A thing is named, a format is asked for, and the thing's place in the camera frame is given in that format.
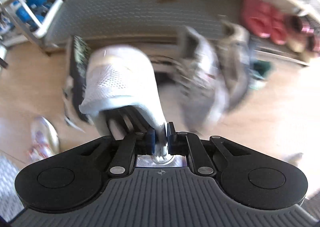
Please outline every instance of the white mesh fabric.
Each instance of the white mesh fabric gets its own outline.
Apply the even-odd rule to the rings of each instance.
[[[126,68],[97,66],[87,74],[87,89],[82,106],[117,96],[133,96],[132,75]]]

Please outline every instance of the ridged gray surface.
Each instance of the ridged gray surface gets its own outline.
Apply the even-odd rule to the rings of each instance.
[[[222,36],[218,14],[239,22],[241,0],[66,0],[47,33],[47,44],[69,35],[84,40],[174,38],[188,25],[210,39]]]
[[[0,155],[0,216],[7,222],[23,210],[14,189],[14,179],[19,170],[6,157]]]
[[[12,226],[309,227],[315,223],[298,205],[276,211],[243,206],[225,195],[214,179],[180,167],[136,168],[126,178],[111,180],[102,195],[86,207],[63,214],[28,209]]]
[[[310,213],[314,218],[320,220],[320,192],[311,199],[305,199],[302,208]]]

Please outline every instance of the shoe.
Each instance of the shoe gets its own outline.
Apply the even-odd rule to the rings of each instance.
[[[283,22],[284,14],[275,7],[271,7],[271,17],[273,20]]]
[[[228,108],[228,91],[216,50],[191,27],[178,31],[177,83],[184,123],[190,132],[212,127]]]
[[[225,37],[217,43],[217,54],[229,94],[228,110],[234,109],[250,88],[250,55],[256,48],[248,48],[249,32],[242,26],[223,21]]]
[[[303,52],[308,44],[307,34],[313,32],[308,21],[295,15],[285,15],[284,26],[287,31],[287,46],[293,52]]]
[[[284,45],[287,42],[287,31],[282,21],[272,20],[272,32],[270,40],[276,45]]]
[[[55,128],[44,117],[36,117],[31,123],[32,147],[28,156],[32,163],[49,158],[60,152]]]
[[[319,51],[320,38],[315,35],[310,35],[307,37],[306,49],[299,54],[300,60],[310,64],[319,57]]]
[[[91,49],[78,36],[72,36],[67,44],[67,77],[63,88],[65,120],[76,129],[82,130],[81,122],[92,124],[90,118],[82,114],[79,105],[84,99],[86,71]]]
[[[244,27],[260,38],[269,38],[272,33],[272,6],[261,0],[244,0],[241,20]]]

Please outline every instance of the red object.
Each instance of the red object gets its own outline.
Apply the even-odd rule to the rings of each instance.
[[[261,0],[244,0],[241,19],[244,26],[260,38],[271,35],[271,6]]]
[[[284,15],[271,4],[261,0],[244,0],[241,20],[251,33],[260,38],[270,38],[277,45],[284,45],[287,41]]]
[[[287,31],[283,22],[278,20],[272,21],[272,32],[270,39],[277,45],[284,45],[287,42]]]

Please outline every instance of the wooden floor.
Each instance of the wooden floor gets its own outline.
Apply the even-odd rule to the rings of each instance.
[[[62,150],[98,137],[93,126],[85,126],[82,133],[64,122],[63,53],[47,57],[25,43],[13,47],[6,61],[9,67],[0,73],[0,152],[18,167],[28,164],[30,123],[37,115],[54,125]],[[174,86],[161,87],[159,93],[167,121],[173,121],[177,131],[185,130]],[[302,68],[274,61],[266,87],[252,91],[236,111],[201,137],[211,135],[221,135],[282,160],[303,152],[301,169],[308,177],[309,192],[313,192],[320,186],[320,66]]]

